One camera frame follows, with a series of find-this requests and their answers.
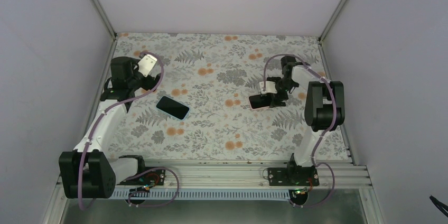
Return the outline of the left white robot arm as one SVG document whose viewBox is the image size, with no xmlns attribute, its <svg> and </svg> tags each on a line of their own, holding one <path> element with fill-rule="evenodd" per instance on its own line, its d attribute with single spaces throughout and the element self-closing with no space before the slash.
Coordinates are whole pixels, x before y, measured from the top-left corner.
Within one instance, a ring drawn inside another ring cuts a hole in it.
<svg viewBox="0 0 448 224">
<path fill-rule="evenodd" d="M 128 114 L 135 92 L 144 89 L 149 94 L 161 83 L 163 74 L 151 75 L 156 65 L 162 65 L 153 53 L 139 58 L 116 57 L 110 62 L 110 77 L 100 95 L 95 118 L 85 136 L 72 151 L 59 157 L 60 176 L 69 199 L 110 198 L 115 186 L 129 179 L 133 184 L 146 180 L 147 169 L 142 156 L 124 155 L 110 162 L 107 150 L 118 125 Z"/>
</svg>

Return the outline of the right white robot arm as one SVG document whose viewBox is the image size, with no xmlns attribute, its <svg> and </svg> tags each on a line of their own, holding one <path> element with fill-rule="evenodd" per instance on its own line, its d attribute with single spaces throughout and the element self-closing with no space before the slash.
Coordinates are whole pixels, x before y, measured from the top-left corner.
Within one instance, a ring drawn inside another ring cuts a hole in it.
<svg viewBox="0 0 448 224">
<path fill-rule="evenodd" d="M 275 58 L 280 59 L 282 76 L 268 77 L 267 67 Z M 264 65 L 260 93 L 271 97 L 270 107 L 284 107 L 292 90 L 306 87 L 304 119 L 308 126 L 300 146 L 292 155 L 295 166 L 286 171 L 291 185 L 300 185 L 306 179 L 304 167 L 319 167 L 316 153 L 328 132 L 344 123 L 344 84 L 318 74 L 311 65 L 293 54 L 278 54 L 270 57 Z"/>
</svg>

